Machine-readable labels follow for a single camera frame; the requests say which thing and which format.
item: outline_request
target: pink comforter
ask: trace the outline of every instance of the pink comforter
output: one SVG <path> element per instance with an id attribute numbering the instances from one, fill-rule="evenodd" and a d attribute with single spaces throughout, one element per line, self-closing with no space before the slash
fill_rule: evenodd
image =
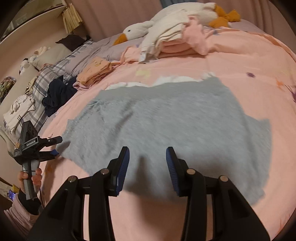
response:
<path id="1" fill-rule="evenodd" d="M 87 91 L 78 91 L 60 108 L 43 137 L 63 134 L 100 90 L 118 82 L 152 84 L 160 76 L 201 78 L 213 72 L 239 100 L 245 113 L 267 118 L 272 129 L 272 158 L 265 197 L 253 209 L 274 238 L 296 207 L 296 56 L 283 43 L 266 34 L 219 29 L 207 38 L 209 54 L 162 58 L 154 63 L 125 64 Z M 70 175 L 88 176 L 62 157 L 48 161 L 42 194 L 46 203 Z M 185 204 L 150 200 L 122 191 L 110 198 L 116 240 L 180 240 Z M 85 238 L 87 238 L 87 215 Z"/>

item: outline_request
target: folded clothes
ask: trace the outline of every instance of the folded clothes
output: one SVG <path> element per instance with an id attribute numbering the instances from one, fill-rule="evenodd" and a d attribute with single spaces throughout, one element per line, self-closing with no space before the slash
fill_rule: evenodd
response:
<path id="1" fill-rule="evenodd" d="M 77 76 L 74 84 L 76 89 L 89 89 L 94 83 L 100 81 L 110 73 L 117 64 L 113 64 L 101 57 L 95 57 Z"/>
<path id="2" fill-rule="evenodd" d="M 145 36 L 139 61 L 145 61 L 148 55 L 158 56 L 160 43 L 182 38 L 184 24 L 189 23 L 187 12 L 183 9 L 172 12 L 161 20 L 157 21 Z"/>
<path id="3" fill-rule="evenodd" d="M 151 61 L 151 57 L 165 58 L 196 53 L 207 55 L 209 47 L 206 39 L 214 33 L 214 30 L 212 28 L 203 28 L 199 19 L 195 16 L 189 16 L 188 18 L 189 22 L 183 25 L 180 38 L 173 40 L 171 38 L 158 38 L 155 46 L 157 52 L 147 56 L 147 52 L 142 52 L 143 48 L 129 46 L 123 52 L 120 62 L 124 64 L 131 61 L 139 61 L 139 59 L 141 61 Z"/>
<path id="4" fill-rule="evenodd" d="M 32 96 L 22 95 L 18 97 L 10 110 L 3 115 L 5 128 L 13 133 L 23 116 L 28 111 L 35 110 L 35 108 L 35 99 Z"/>
<path id="5" fill-rule="evenodd" d="M 76 77 L 72 77 L 68 84 L 63 83 L 64 76 L 60 76 L 49 83 L 47 96 L 42 99 L 45 113 L 48 117 L 57 112 L 77 92 L 73 87 Z"/>

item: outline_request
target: hand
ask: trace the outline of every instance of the hand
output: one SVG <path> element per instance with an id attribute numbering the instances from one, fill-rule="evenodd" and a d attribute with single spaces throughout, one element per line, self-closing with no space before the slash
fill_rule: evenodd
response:
<path id="1" fill-rule="evenodd" d="M 42 176 L 41 176 L 42 170 L 40 168 L 36 169 L 36 175 L 32 176 L 32 181 L 33 181 L 33 185 L 36 186 L 36 189 L 39 190 L 41 187 L 41 180 L 42 180 Z M 24 186 L 24 179 L 28 178 L 28 174 L 20 171 L 17 175 L 17 179 L 19 180 L 19 184 L 20 184 L 20 189 L 22 190 L 23 193 L 25 193 L 25 186 Z"/>

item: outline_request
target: gray towel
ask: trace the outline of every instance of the gray towel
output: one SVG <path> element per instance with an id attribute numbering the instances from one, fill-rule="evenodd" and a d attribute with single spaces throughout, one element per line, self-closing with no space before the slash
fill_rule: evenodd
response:
<path id="1" fill-rule="evenodd" d="M 215 77 L 101 91 L 62 137 L 57 150 L 90 175 L 129 147 L 123 188 L 137 194 L 176 197 L 165 160 L 169 146 L 203 175 L 227 175 L 250 204 L 264 194 L 268 178 L 269 121 L 245 115 Z"/>

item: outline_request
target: plush toy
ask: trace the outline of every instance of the plush toy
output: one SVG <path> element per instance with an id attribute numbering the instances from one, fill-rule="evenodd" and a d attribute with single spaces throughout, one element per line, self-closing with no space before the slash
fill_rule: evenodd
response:
<path id="1" fill-rule="evenodd" d="M 20 64 L 20 75 L 22 75 L 26 68 L 28 68 L 30 66 L 28 59 L 24 59 L 21 64 Z"/>
<path id="2" fill-rule="evenodd" d="M 240 21 L 240 15 L 232 10 L 229 14 L 216 3 L 185 2 L 170 5 L 160 10 L 150 21 L 135 23 L 128 26 L 123 33 L 115 40 L 113 45 L 117 45 L 128 40 L 144 37 L 149 28 L 166 15 L 184 9 L 188 16 L 197 16 L 203 26 L 213 28 L 228 27 L 228 22 Z"/>
<path id="3" fill-rule="evenodd" d="M 117 45 L 128 40 L 144 37 L 148 33 L 148 29 L 158 20 L 162 19 L 167 14 L 184 9 L 188 16 L 197 16 L 202 25 L 207 25 L 218 17 L 214 11 L 215 3 L 199 3 L 199 2 L 184 2 L 170 5 L 160 10 L 150 21 L 143 23 L 135 23 L 128 26 L 123 33 L 115 40 L 113 45 Z"/>
<path id="4" fill-rule="evenodd" d="M 49 49 L 50 47 L 43 46 L 35 50 L 34 54 L 31 57 L 29 57 L 28 62 L 33 65 L 33 61 L 37 59 L 40 55 L 44 54 Z"/>

